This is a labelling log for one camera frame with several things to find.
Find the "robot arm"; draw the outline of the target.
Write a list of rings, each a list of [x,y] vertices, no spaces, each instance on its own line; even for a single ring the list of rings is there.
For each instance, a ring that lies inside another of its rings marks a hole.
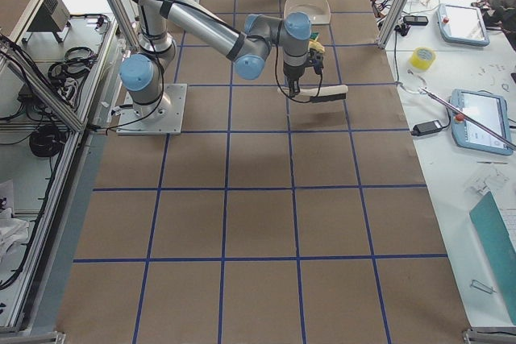
[[[307,68],[323,73],[322,60],[310,50],[312,26],[306,13],[294,12],[285,18],[251,14],[243,31],[238,31],[194,0],[132,1],[140,8],[145,28],[152,20],[174,23],[225,56],[243,79],[257,79],[270,52],[282,51],[285,86],[281,93],[296,103],[323,101],[321,86],[303,89],[299,85]]]

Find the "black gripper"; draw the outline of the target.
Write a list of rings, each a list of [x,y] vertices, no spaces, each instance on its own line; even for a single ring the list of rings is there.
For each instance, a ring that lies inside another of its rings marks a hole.
[[[299,79],[294,78],[301,78],[306,68],[312,68],[318,76],[322,76],[323,60],[324,54],[315,49],[309,49],[306,54],[300,56],[283,51],[283,74],[286,77],[290,97],[296,97],[300,93]]]

